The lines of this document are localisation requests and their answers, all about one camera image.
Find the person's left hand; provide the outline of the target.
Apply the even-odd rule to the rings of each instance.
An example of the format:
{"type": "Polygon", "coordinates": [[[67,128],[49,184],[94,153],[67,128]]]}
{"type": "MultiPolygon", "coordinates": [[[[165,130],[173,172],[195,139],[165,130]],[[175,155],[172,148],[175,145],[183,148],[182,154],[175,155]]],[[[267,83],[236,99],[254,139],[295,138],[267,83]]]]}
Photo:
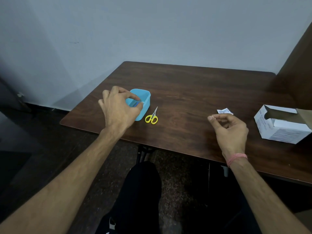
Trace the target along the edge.
{"type": "Polygon", "coordinates": [[[119,86],[113,86],[111,90],[104,90],[102,99],[98,100],[105,119],[104,131],[109,131],[114,138],[121,138],[134,123],[134,121],[129,121],[130,106],[126,104],[127,98],[141,103],[137,95],[119,86]]]}

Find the person's black trousers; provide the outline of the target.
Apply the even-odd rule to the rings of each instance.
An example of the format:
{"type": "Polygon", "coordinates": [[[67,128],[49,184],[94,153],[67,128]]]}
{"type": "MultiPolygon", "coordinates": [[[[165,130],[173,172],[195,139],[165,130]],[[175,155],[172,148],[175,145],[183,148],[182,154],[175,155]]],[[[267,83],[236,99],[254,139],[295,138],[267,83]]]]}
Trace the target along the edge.
{"type": "MultiPolygon", "coordinates": [[[[149,161],[136,164],[95,234],[161,234],[161,194],[162,181],[155,164],[149,161]]],[[[191,218],[190,228],[194,234],[262,234],[236,181],[225,198],[234,204],[216,205],[208,217],[191,218]]]]}

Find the blue plastic container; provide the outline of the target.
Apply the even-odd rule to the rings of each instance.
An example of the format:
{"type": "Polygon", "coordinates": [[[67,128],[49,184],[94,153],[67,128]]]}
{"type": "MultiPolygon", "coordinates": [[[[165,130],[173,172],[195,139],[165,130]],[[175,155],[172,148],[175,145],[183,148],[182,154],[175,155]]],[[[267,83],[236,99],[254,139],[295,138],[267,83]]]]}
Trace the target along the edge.
{"type": "MultiPolygon", "coordinates": [[[[142,89],[132,89],[130,90],[130,92],[137,95],[140,98],[140,102],[142,102],[143,104],[143,108],[140,114],[135,119],[135,121],[140,121],[144,117],[144,115],[146,114],[147,110],[150,107],[151,94],[148,90],[142,90],[142,89]]],[[[131,99],[131,98],[127,98],[125,101],[126,101],[126,104],[130,107],[135,107],[139,103],[139,101],[131,99]]]]}

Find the open white cardboard box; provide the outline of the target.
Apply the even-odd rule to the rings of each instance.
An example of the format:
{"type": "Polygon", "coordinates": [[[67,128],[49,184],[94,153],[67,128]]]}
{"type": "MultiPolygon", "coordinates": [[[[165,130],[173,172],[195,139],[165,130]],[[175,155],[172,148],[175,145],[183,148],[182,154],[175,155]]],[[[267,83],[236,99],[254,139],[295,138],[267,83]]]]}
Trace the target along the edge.
{"type": "Polygon", "coordinates": [[[312,133],[312,110],[263,105],[254,120],[267,140],[297,144],[312,133]]]}

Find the person's left forearm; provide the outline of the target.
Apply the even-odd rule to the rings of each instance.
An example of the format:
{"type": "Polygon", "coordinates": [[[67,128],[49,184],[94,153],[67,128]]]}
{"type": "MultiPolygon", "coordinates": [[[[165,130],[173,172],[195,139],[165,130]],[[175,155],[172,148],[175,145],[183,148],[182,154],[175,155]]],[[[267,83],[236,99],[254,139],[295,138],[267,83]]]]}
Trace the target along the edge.
{"type": "Polygon", "coordinates": [[[66,234],[97,173],[125,133],[115,126],[0,224],[0,234],[66,234]]]}

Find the brown wooden panel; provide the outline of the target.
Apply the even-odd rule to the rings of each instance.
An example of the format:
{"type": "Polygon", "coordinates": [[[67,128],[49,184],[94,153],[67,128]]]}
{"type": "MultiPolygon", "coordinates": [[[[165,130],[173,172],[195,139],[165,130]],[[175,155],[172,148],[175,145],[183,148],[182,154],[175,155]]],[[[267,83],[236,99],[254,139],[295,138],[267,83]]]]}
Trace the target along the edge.
{"type": "Polygon", "coordinates": [[[312,22],[277,74],[299,109],[312,110],[312,22]]]}

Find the pink thread wristband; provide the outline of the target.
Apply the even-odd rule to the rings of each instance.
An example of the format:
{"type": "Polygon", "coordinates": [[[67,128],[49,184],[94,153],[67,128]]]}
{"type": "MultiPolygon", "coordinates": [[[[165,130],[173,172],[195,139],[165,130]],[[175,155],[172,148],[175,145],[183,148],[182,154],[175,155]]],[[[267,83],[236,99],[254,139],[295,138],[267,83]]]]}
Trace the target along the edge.
{"type": "Polygon", "coordinates": [[[233,161],[235,161],[238,158],[245,158],[245,159],[248,160],[248,157],[247,157],[246,154],[244,154],[244,153],[235,153],[235,154],[230,155],[228,158],[226,158],[227,167],[229,168],[230,165],[233,163],[233,161]]]}

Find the person's right forearm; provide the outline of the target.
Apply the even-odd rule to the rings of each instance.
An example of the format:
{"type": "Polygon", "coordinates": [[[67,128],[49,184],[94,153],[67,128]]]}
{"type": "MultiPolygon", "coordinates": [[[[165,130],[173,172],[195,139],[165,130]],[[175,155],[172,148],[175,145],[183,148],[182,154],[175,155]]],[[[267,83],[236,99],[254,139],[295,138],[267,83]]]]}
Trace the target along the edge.
{"type": "Polygon", "coordinates": [[[280,200],[245,157],[233,160],[230,168],[262,234],[312,234],[280,200]]]}

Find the person's right hand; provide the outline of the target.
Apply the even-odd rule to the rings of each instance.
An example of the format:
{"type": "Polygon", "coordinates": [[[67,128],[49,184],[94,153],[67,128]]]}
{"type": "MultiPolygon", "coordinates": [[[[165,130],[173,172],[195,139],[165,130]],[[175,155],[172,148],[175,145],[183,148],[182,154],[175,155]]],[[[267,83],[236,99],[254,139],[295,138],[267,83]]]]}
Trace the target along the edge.
{"type": "Polygon", "coordinates": [[[232,114],[214,115],[228,116],[229,126],[213,126],[223,157],[226,159],[235,153],[245,153],[249,131],[246,124],[232,114]]]}

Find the black metal table frame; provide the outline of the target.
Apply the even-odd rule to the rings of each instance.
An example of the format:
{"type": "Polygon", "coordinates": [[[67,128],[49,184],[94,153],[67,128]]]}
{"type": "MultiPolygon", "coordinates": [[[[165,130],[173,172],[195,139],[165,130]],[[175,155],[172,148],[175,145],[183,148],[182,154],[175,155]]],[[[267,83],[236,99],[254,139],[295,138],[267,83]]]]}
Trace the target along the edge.
{"type": "MultiPolygon", "coordinates": [[[[136,157],[136,164],[145,161],[146,155],[153,154],[154,151],[157,149],[155,147],[149,147],[147,145],[138,145],[137,157],[136,157]]],[[[223,168],[224,177],[229,176],[229,168],[227,166],[221,165],[223,168]]]]}

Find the yellow-handled small scissors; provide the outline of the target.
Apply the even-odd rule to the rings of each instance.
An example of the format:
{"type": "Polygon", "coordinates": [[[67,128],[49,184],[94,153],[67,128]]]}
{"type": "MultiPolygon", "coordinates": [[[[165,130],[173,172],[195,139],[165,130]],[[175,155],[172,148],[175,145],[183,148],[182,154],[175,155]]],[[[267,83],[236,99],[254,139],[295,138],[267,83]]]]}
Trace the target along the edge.
{"type": "Polygon", "coordinates": [[[154,110],[154,112],[151,115],[148,115],[145,117],[146,123],[150,123],[150,124],[154,125],[158,122],[158,117],[156,116],[157,109],[158,109],[158,106],[156,107],[156,109],[154,110]]]}

